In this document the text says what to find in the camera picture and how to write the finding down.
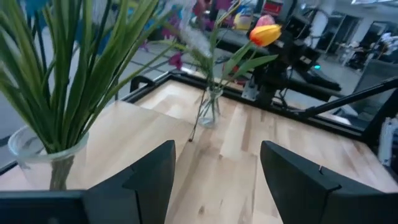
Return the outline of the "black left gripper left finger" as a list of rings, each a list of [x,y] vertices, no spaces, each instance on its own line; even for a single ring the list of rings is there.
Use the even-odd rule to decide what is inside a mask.
[[[175,164],[167,140],[85,190],[0,191],[0,224],[164,224]]]

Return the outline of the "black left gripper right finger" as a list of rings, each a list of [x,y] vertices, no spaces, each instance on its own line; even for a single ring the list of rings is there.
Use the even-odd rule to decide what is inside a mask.
[[[398,192],[385,193],[263,141],[264,176],[284,224],[398,224]]]

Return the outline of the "tall clear glass vase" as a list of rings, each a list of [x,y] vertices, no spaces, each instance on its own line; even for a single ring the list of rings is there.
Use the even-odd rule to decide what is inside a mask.
[[[89,134],[75,146],[53,154],[28,126],[18,129],[8,140],[26,179],[38,189],[69,190],[83,187],[86,147]]]

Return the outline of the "purple artificial flower bunch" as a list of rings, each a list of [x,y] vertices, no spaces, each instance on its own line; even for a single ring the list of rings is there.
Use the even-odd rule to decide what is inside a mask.
[[[201,74],[206,77],[207,89],[209,74],[214,74],[219,26],[237,10],[241,0],[214,0],[213,8],[205,11],[201,17],[193,13],[195,3],[196,0],[162,0],[161,14],[164,16],[167,12],[170,13],[170,17],[163,24],[164,36],[174,36],[181,40],[168,42],[170,47],[178,48],[178,52],[169,58],[169,64],[181,70],[182,56],[191,55]],[[235,79],[227,86],[237,87]]]

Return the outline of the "orange yellow artificial tulip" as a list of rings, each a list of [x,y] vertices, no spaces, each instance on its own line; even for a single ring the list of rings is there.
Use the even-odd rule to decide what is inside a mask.
[[[281,36],[281,26],[277,24],[256,26],[250,31],[248,41],[233,52],[225,61],[224,71],[217,81],[213,73],[209,74],[208,84],[211,90],[223,91],[236,77],[240,77],[251,69],[266,65],[275,60],[278,55],[256,56],[260,48],[275,42]]]

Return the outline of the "light wooden shelf board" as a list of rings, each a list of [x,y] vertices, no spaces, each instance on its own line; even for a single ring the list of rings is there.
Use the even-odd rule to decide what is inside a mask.
[[[73,157],[67,189],[87,189],[138,161],[167,140],[180,155],[192,124],[154,110],[117,102],[105,108]]]

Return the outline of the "silver aluminium extrusion bar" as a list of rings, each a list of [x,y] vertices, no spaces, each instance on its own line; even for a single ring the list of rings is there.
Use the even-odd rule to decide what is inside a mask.
[[[391,166],[393,138],[397,129],[397,118],[386,118],[381,126],[377,157],[384,166]]]

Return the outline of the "small clear glass flask vase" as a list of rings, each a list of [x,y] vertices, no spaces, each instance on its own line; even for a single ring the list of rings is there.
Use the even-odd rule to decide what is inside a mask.
[[[206,89],[206,95],[203,103],[200,105],[198,114],[198,124],[205,128],[214,128],[218,123],[220,116],[219,98],[223,94],[221,88]]]

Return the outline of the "black metal table frame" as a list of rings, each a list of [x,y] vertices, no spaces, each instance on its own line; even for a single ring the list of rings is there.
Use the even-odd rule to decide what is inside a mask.
[[[198,78],[199,81],[204,82],[204,87],[199,90],[205,89],[206,81],[204,78],[194,75],[191,71],[178,71],[172,70],[166,73],[182,74],[183,76]],[[323,118],[320,116],[321,113],[330,111],[332,109],[338,108],[349,103],[354,103],[359,100],[363,100],[370,96],[382,93],[393,89],[394,92],[391,97],[385,102],[381,107],[379,112],[376,114],[374,119],[370,122],[369,126],[365,130],[360,130],[358,128],[349,127],[347,124],[338,123],[329,118]],[[273,105],[265,105],[259,100],[248,100],[243,98],[243,91],[235,87],[227,86],[222,94],[223,97],[229,98],[240,102],[245,105],[249,105],[260,110],[269,111],[271,113],[283,116],[301,123],[314,126],[316,128],[331,132],[333,134],[341,135],[350,139],[361,141],[371,146],[375,143],[374,138],[371,135],[379,135],[382,122],[387,118],[394,116],[398,113],[398,77],[391,78],[389,80],[383,81],[379,85],[372,86],[371,88],[360,91],[352,95],[342,97],[340,99],[334,100],[330,103],[325,103],[320,106],[311,107],[307,109],[298,109],[291,106],[283,106],[281,103],[274,103]]]

